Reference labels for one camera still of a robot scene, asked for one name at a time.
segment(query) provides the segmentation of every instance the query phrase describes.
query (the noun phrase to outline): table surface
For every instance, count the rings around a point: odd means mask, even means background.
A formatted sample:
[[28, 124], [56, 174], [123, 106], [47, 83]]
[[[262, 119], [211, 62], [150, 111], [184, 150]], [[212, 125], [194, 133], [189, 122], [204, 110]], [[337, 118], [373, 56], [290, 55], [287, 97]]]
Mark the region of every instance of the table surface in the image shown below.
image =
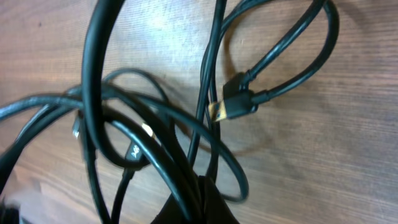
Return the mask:
[[[80, 83], [81, 56], [94, 0], [0, 2], [0, 103]], [[222, 139], [247, 174], [250, 195], [229, 203], [241, 223], [398, 223], [398, 1], [334, 0], [340, 36], [330, 59], [306, 83], [261, 105], [258, 112], [222, 122]], [[238, 3], [228, 1], [227, 13]], [[311, 1], [272, 1], [245, 13], [228, 31], [216, 66], [222, 85], [253, 66], [297, 21]], [[104, 73], [136, 67], [155, 74], [172, 101], [195, 112], [201, 58], [214, 1], [126, 1], [113, 30]], [[251, 85], [271, 88], [303, 70], [326, 37], [325, 12]], [[153, 93], [126, 75], [124, 88]], [[137, 117], [118, 102], [111, 102]], [[34, 111], [0, 124], [4, 151]], [[6, 200], [33, 223], [99, 223], [88, 186], [73, 115], [32, 141], [7, 185]], [[114, 145], [129, 141], [109, 128]], [[190, 131], [177, 128], [186, 149]], [[203, 142], [195, 170], [208, 164]], [[108, 207], [122, 170], [98, 155]], [[236, 194], [221, 161], [217, 186]], [[149, 223], [169, 196], [153, 167], [129, 185], [121, 223]]]

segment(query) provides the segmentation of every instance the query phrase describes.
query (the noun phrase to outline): gold-plated connector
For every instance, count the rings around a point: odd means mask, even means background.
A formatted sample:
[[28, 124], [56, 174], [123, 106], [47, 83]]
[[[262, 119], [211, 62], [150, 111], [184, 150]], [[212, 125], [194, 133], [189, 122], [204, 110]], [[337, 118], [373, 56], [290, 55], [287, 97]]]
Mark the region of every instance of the gold-plated connector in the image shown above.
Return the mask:
[[227, 118], [224, 101], [210, 103], [208, 109], [212, 122], [221, 121]]

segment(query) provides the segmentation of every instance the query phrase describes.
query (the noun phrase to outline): cable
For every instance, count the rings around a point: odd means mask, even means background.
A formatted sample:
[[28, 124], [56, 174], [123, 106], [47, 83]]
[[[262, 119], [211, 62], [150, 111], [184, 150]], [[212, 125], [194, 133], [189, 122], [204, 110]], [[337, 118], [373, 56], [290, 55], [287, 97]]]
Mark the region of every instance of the cable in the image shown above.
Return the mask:
[[[4, 189], [7, 179], [26, 145], [50, 124], [67, 113], [78, 110], [77, 136], [80, 138], [84, 152], [91, 193], [103, 223], [119, 223], [123, 198], [129, 181], [135, 172], [148, 164], [154, 165], [172, 193], [172, 197], [168, 201], [173, 201], [166, 203], [165, 207], [177, 206], [185, 222], [206, 222], [206, 219], [209, 218], [204, 213], [206, 203], [211, 203], [209, 200], [215, 199], [206, 197], [205, 186], [200, 185], [198, 177], [192, 169], [201, 136], [211, 146], [211, 159], [206, 176], [213, 182], [216, 181], [218, 159], [221, 156], [238, 180], [240, 189], [238, 197], [221, 194], [222, 197], [224, 200], [233, 202], [246, 200], [249, 195], [247, 177], [231, 151], [221, 141], [220, 123], [215, 121], [254, 113], [259, 104], [295, 88], [318, 71], [336, 45], [340, 23], [337, 9], [330, 0], [314, 0], [293, 28], [252, 69], [246, 73], [236, 74], [224, 85], [223, 100], [218, 101], [215, 64], [223, 36], [237, 17], [247, 10], [269, 2], [269, 0], [242, 0], [225, 18], [226, 0], [217, 0], [210, 39], [201, 64], [200, 93], [197, 111], [193, 117], [173, 106], [156, 78], [143, 70], [121, 68], [110, 73], [103, 80], [101, 79], [109, 36], [123, 2], [123, 0], [99, 0], [97, 2], [86, 34], [81, 86], [74, 86], [63, 94], [28, 96], [0, 108], [0, 121], [4, 121], [25, 110], [41, 106], [41, 109], [21, 129], [11, 146], [0, 155], [0, 192]], [[327, 14], [329, 30], [318, 57], [304, 71], [275, 88], [258, 93], [249, 90], [249, 83], [309, 26], [321, 8], [324, 8]], [[160, 99], [135, 91], [124, 91], [111, 83], [112, 80], [126, 73], [139, 75], [151, 82], [159, 93]], [[134, 110], [153, 130], [160, 143], [152, 139], [134, 121], [103, 103], [110, 99], [121, 100]], [[204, 118], [207, 120], [208, 128], [203, 125]], [[193, 130], [187, 156], [175, 135], [175, 120]], [[114, 126], [134, 142], [142, 151], [145, 159], [132, 161], [119, 155], [106, 134], [105, 123]], [[124, 169], [111, 216], [106, 208], [98, 180], [95, 166], [96, 150], [99, 150], [108, 161]]]

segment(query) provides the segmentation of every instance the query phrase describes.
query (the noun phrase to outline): wooden surface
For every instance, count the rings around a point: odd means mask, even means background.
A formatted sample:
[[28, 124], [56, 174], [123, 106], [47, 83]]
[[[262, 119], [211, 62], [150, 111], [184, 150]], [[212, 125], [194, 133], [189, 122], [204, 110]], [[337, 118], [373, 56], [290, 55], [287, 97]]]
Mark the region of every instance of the wooden surface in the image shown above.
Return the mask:
[[[229, 1], [227, 12], [238, 3]], [[250, 184], [249, 199], [230, 204], [241, 223], [398, 223], [398, 1], [335, 0], [341, 17], [337, 46], [305, 84], [251, 116], [222, 123]], [[234, 24], [220, 48], [222, 84], [253, 66], [309, 6], [272, 1]], [[0, 104], [80, 82], [84, 36], [94, 0], [0, 2]], [[213, 1], [126, 1], [108, 46], [104, 73], [137, 67], [159, 77], [173, 102], [195, 111], [199, 70]], [[322, 11], [311, 26], [251, 85], [273, 87], [303, 70], [326, 36]], [[153, 92], [135, 76], [117, 84]], [[0, 151], [34, 111], [0, 124]], [[6, 199], [33, 223], [99, 223], [73, 116], [56, 122], [25, 149]], [[128, 141], [109, 130], [121, 151]], [[178, 129], [184, 148], [189, 138]], [[203, 173], [209, 154], [200, 151]], [[121, 170], [99, 156], [101, 186], [112, 204]], [[237, 193], [223, 165], [217, 186]], [[169, 190], [153, 167], [139, 172], [123, 204], [122, 223], [149, 223]]]

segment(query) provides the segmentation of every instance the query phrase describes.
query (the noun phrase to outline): right-angle connector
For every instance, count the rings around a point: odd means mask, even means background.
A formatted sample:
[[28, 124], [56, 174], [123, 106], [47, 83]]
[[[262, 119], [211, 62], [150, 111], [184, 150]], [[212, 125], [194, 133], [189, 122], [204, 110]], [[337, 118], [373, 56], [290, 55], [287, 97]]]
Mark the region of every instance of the right-angle connector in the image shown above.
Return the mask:
[[223, 119], [233, 119], [256, 112], [258, 104], [253, 103], [253, 91], [242, 85], [245, 74], [239, 73], [223, 87], [224, 100], [210, 103], [208, 106], [210, 118], [213, 122]]
[[213, 122], [223, 119], [233, 119], [256, 112], [258, 105], [252, 102], [253, 92], [246, 90], [223, 101], [211, 103], [208, 107]]

